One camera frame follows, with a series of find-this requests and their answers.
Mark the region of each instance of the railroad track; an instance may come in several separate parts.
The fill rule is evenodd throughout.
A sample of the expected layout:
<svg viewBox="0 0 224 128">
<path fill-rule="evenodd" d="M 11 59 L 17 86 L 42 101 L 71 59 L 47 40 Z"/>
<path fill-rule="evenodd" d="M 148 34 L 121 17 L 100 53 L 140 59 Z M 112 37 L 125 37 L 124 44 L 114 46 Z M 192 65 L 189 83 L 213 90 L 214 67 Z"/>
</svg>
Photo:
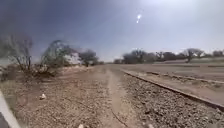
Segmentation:
<svg viewBox="0 0 224 128">
<path fill-rule="evenodd" d="M 199 102 L 199 103 L 203 103 L 211 108 L 214 108 L 214 109 L 219 109 L 220 111 L 224 112 L 224 106 L 219 104 L 219 103 L 215 103 L 213 101 L 209 101 L 207 99 L 204 99 L 204 98 L 200 98 L 198 96 L 195 96 L 195 95 L 192 95 L 192 94 L 189 94 L 189 93 L 186 93 L 186 92 L 183 92 L 183 91 L 180 91 L 178 89 L 175 89 L 175 88 L 172 88 L 172 87 L 168 87 L 164 84 L 161 84 L 161 83 L 158 83 L 158 82 L 155 82 L 155 81 L 152 81 L 152 80 L 149 80 L 149 79 L 145 79 L 144 77 L 141 77 L 141 76 L 137 76 L 136 74 L 133 74 L 127 70 L 120 70 L 121 72 L 131 76 L 131 77 L 134 77 L 134 78 L 137 78 L 139 80 L 142 80 L 142 81 L 145 81 L 145 82 L 148 82 L 148 83 L 151 83 L 151 84 L 154 84 L 154 85 L 157 85 L 163 89 L 167 89 L 169 91 L 172 91 L 174 93 L 178 93 L 184 97 L 187 97 L 193 101 L 196 101 L 196 102 Z"/>
<path fill-rule="evenodd" d="M 163 73 L 158 73 L 158 72 L 146 72 L 146 73 L 147 74 L 153 74 L 153 75 L 168 76 L 168 77 L 178 78 L 178 79 L 187 79 L 187 80 L 196 80 L 196 81 L 207 82 L 207 83 L 224 84 L 223 81 L 216 81 L 216 80 L 207 80 L 207 79 L 200 79 L 200 78 L 194 78 L 194 77 L 186 77 L 186 76 L 179 76 L 179 75 L 163 74 Z"/>
</svg>

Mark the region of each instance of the tree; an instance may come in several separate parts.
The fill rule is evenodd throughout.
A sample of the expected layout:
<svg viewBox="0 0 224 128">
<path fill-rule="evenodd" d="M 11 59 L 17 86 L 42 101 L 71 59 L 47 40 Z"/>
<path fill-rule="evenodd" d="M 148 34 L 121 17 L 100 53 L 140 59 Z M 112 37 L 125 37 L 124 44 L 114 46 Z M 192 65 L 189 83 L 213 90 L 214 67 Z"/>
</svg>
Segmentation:
<svg viewBox="0 0 224 128">
<path fill-rule="evenodd" d="M 182 60 L 182 59 L 186 59 L 187 56 L 184 53 L 179 53 L 179 54 L 176 55 L 176 58 L 178 60 Z"/>
<path fill-rule="evenodd" d="M 85 66 L 89 66 L 90 64 L 94 65 L 98 61 L 98 57 L 96 53 L 92 50 L 86 50 L 84 52 L 79 53 L 80 60 L 83 62 Z"/>
<path fill-rule="evenodd" d="M 214 57 L 221 57 L 223 56 L 223 51 L 214 51 L 212 54 Z"/>
<path fill-rule="evenodd" d="M 65 44 L 62 40 L 55 40 L 42 54 L 40 67 L 46 66 L 46 71 L 48 71 L 50 68 L 69 65 L 65 56 L 72 56 L 73 53 L 76 53 L 76 50 Z"/>
<path fill-rule="evenodd" d="M 142 50 L 133 50 L 131 53 L 123 55 L 123 61 L 125 64 L 141 64 L 146 62 L 145 57 L 147 53 Z"/>
<path fill-rule="evenodd" d="M 131 52 L 131 55 L 133 56 L 133 59 L 135 59 L 137 63 L 141 64 L 145 62 L 144 56 L 146 56 L 147 53 L 142 50 L 134 50 Z"/>
<path fill-rule="evenodd" d="M 30 72 L 32 40 L 27 36 L 10 35 L 0 40 L 0 57 L 9 58 L 19 65 L 23 72 Z"/>
<path fill-rule="evenodd" d="M 196 54 L 196 51 L 197 51 L 197 49 L 195 49 L 195 48 L 188 48 L 188 49 L 184 50 L 183 53 L 185 54 L 185 56 L 187 58 L 187 63 L 193 59 L 194 55 Z"/>
<path fill-rule="evenodd" d="M 133 57 L 132 54 L 126 53 L 123 55 L 123 62 L 125 64 L 135 64 L 137 63 L 137 60 Z"/>
<path fill-rule="evenodd" d="M 176 60 L 176 55 L 172 52 L 164 52 L 163 53 L 163 60 Z"/>
<path fill-rule="evenodd" d="M 153 63 L 156 61 L 156 55 L 154 53 L 147 53 L 144 56 L 144 60 L 146 63 Z"/>
<path fill-rule="evenodd" d="M 197 58 L 201 58 L 201 55 L 204 53 L 204 51 L 200 49 L 194 49 L 194 53 L 197 56 Z"/>
<path fill-rule="evenodd" d="M 114 64 L 121 64 L 122 63 L 122 59 L 115 59 L 114 60 Z"/>
<path fill-rule="evenodd" d="M 156 52 L 157 61 L 163 61 L 163 52 Z"/>
</svg>

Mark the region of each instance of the field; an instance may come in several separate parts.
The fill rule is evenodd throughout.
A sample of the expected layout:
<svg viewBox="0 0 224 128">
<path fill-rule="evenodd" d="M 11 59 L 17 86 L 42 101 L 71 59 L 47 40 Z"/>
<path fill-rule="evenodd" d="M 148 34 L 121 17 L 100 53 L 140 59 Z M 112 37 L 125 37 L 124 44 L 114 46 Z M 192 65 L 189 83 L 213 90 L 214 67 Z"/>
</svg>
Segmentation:
<svg viewBox="0 0 224 128">
<path fill-rule="evenodd" d="M 86 128 L 221 128 L 223 73 L 224 67 L 207 65 L 67 67 L 54 78 L 29 83 L 32 86 L 7 81 L 0 87 L 24 127 L 78 128 L 83 124 Z"/>
</svg>

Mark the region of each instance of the bare tree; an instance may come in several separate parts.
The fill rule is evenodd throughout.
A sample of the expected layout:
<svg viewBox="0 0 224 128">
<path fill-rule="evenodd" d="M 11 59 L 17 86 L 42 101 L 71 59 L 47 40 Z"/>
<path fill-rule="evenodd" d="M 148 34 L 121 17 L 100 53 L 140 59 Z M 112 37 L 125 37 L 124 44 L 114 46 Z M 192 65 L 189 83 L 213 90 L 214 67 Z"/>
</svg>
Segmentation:
<svg viewBox="0 0 224 128">
<path fill-rule="evenodd" d="M 188 48 L 188 49 L 184 50 L 183 53 L 185 54 L 185 56 L 187 58 L 187 63 L 193 59 L 193 57 L 197 51 L 198 50 L 196 48 Z"/>
<path fill-rule="evenodd" d="M 204 51 L 200 49 L 194 49 L 194 53 L 197 56 L 197 58 L 201 58 L 201 55 L 204 53 Z"/>
<path fill-rule="evenodd" d="M 33 42 L 28 37 L 11 35 L 1 38 L 0 56 L 1 58 L 8 58 L 13 62 L 16 62 L 22 71 L 30 72 L 30 49 L 32 45 Z"/>
<path fill-rule="evenodd" d="M 163 60 L 163 52 L 156 52 L 156 58 L 157 58 L 157 61 L 162 61 Z"/>
</svg>

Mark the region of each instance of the rock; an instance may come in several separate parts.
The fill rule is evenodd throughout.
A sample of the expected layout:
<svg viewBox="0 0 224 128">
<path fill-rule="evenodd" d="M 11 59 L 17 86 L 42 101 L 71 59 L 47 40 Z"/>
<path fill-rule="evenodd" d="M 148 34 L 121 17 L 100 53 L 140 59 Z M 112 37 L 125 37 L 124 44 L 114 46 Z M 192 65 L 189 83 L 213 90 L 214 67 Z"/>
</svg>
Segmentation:
<svg viewBox="0 0 224 128">
<path fill-rule="evenodd" d="M 43 99 L 46 99 L 47 97 L 46 97 L 46 95 L 45 94 L 42 94 L 41 96 L 40 96 L 40 100 L 43 100 Z"/>
<path fill-rule="evenodd" d="M 84 128 L 84 125 L 83 124 L 80 124 L 78 128 Z"/>
<path fill-rule="evenodd" d="M 148 128 L 154 128 L 154 127 L 153 127 L 153 125 L 152 125 L 152 124 L 149 124 L 149 125 L 148 125 Z"/>
</svg>

